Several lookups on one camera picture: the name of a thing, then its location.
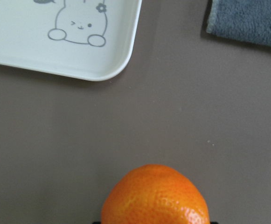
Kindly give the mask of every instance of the tray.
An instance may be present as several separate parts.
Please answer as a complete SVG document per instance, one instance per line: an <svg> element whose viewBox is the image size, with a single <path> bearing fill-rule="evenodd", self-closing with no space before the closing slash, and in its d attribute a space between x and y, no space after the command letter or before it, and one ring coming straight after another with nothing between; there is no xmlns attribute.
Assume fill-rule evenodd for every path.
<svg viewBox="0 0 271 224"><path fill-rule="evenodd" d="M103 81L133 48L141 0L0 0L0 64Z"/></svg>

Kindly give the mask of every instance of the cartoon bunny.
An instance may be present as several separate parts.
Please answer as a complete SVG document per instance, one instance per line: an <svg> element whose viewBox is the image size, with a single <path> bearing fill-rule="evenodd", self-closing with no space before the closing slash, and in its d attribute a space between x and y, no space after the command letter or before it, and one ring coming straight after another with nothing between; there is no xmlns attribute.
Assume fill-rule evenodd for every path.
<svg viewBox="0 0 271 224"><path fill-rule="evenodd" d="M48 32L51 40L103 47L107 29L105 0L64 0L56 15L55 28Z"/></svg>

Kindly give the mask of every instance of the orange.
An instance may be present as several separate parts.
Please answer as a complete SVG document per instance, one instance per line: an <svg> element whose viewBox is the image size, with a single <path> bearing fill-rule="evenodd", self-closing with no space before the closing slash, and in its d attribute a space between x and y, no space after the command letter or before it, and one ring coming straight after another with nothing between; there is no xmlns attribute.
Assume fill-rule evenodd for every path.
<svg viewBox="0 0 271 224"><path fill-rule="evenodd" d="M206 202L193 183L164 165L130 171L107 197L101 224L210 224Z"/></svg>

